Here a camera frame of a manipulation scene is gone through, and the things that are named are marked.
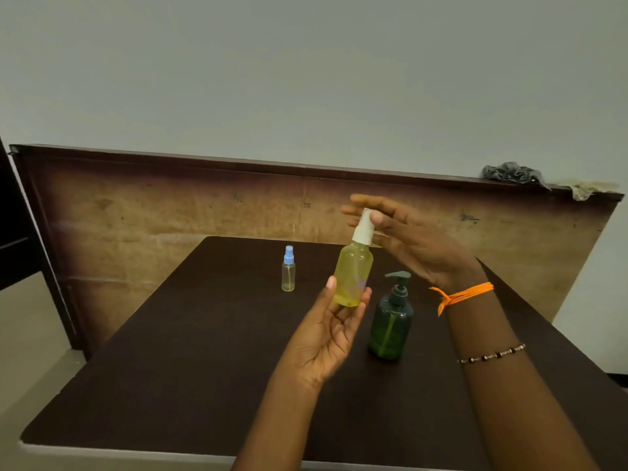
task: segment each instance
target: person's left hand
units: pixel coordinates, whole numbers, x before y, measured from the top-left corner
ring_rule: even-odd
[[[317,391],[349,355],[371,299],[371,289],[365,288],[357,307],[343,308],[332,302],[335,291],[336,278],[331,276],[278,364],[278,369],[295,373],[296,379]]]

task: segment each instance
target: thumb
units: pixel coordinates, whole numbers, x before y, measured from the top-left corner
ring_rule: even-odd
[[[371,212],[369,220],[371,220],[371,223],[375,225],[375,229],[377,231],[381,231],[390,237],[397,238],[405,244],[416,243],[416,232],[411,226],[404,225],[397,220],[393,220],[388,215],[377,211]]]
[[[318,297],[316,298],[312,309],[310,309],[310,312],[308,312],[308,316],[313,319],[322,318],[325,314],[325,311],[329,307],[329,304],[332,303],[335,293],[336,277],[330,276],[329,279],[327,279],[327,284],[325,285],[323,290],[318,293]]]

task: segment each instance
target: beaded bracelet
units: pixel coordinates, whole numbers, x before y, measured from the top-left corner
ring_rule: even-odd
[[[517,347],[509,348],[508,350],[505,350],[503,352],[495,352],[490,356],[462,358],[458,361],[458,363],[466,364],[468,362],[469,364],[473,364],[474,362],[486,362],[487,360],[491,360],[491,358],[502,358],[503,356],[507,356],[508,354],[514,354],[515,352],[519,352],[524,348],[526,348],[526,344],[520,343]]]

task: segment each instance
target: hand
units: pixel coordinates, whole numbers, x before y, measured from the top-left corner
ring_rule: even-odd
[[[351,195],[351,202],[353,205],[342,206],[342,213],[359,217],[363,208],[376,210],[369,218],[375,229],[386,236],[375,235],[373,243],[447,294],[488,280],[471,253],[412,207],[368,195]],[[349,221],[353,227],[357,223],[358,220]]]
[[[365,288],[354,308],[333,303],[336,278],[331,276],[312,309],[305,315],[281,356],[278,370],[296,374],[296,378],[320,390],[345,361],[369,300],[371,289]]]

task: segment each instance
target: table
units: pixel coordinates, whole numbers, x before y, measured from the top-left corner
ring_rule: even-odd
[[[291,242],[296,289],[281,291],[286,241],[208,237],[30,423],[32,450],[229,462],[288,339],[324,287],[338,245]],[[373,301],[347,362],[326,384],[304,459],[488,470],[439,296],[413,277],[397,363],[367,352],[373,308],[401,269],[373,248]],[[628,396],[489,272],[519,338],[602,469],[628,467]]]

